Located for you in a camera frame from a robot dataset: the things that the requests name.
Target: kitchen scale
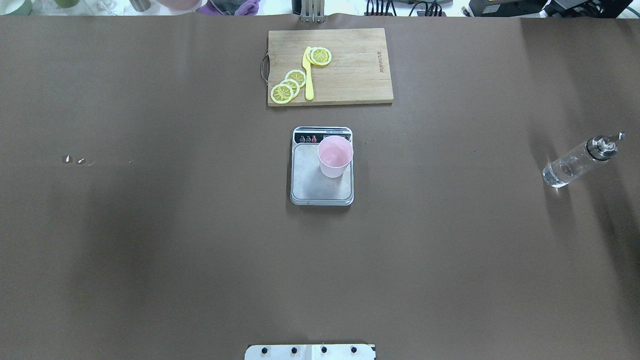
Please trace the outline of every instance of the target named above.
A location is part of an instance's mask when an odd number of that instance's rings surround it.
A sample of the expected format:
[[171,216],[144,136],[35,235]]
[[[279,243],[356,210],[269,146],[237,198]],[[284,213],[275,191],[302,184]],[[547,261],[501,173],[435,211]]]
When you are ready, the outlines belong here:
[[342,136],[353,145],[348,127],[300,126],[291,141],[291,202],[295,205],[347,206],[353,202],[353,160],[339,177],[320,171],[318,145],[329,136]]

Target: bottle cap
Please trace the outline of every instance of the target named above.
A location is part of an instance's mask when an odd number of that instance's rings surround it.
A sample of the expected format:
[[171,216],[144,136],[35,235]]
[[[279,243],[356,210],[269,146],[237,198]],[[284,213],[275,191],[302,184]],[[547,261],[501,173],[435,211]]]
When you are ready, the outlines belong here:
[[587,151],[594,159],[607,161],[618,153],[616,140],[624,140],[624,138],[624,131],[620,131],[618,135],[596,136],[587,141]]

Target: brown tabletop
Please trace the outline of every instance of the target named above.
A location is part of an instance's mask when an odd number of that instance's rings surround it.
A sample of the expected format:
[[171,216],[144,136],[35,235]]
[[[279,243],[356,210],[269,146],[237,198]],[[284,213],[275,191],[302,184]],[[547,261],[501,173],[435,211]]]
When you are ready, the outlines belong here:
[[[268,30],[376,27],[393,105],[267,107]],[[640,358],[639,21],[2,17],[0,34],[0,358]],[[350,207],[289,201],[300,125],[353,130]],[[619,130],[610,164],[543,183]]]

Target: cutting board handle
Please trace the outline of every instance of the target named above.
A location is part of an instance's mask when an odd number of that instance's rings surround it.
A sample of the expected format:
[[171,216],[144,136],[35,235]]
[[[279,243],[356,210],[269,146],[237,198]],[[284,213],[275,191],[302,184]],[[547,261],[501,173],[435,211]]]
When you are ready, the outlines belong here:
[[269,66],[267,67],[266,70],[266,75],[265,75],[265,70],[264,70],[264,61],[265,60],[269,60],[269,49],[267,49],[267,53],[264,55],[264,57],[262,58],[262,62],[260,63],[260,76],[262,76],[262,79],[264,80],[264,83],[267,84],[267,87],[269,87],[269,80],[267,80],[267,78],[269,77],[269,72],[271,71],[271,63],[268,62]]

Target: plastic cup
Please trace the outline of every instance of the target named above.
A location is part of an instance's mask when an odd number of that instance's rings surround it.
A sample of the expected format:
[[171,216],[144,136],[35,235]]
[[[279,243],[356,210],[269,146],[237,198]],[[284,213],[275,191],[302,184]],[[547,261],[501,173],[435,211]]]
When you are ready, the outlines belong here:
[[339,177],[353,159],[353,146],[342,136],[332,135],[318,145],[320,171],[327,177]]

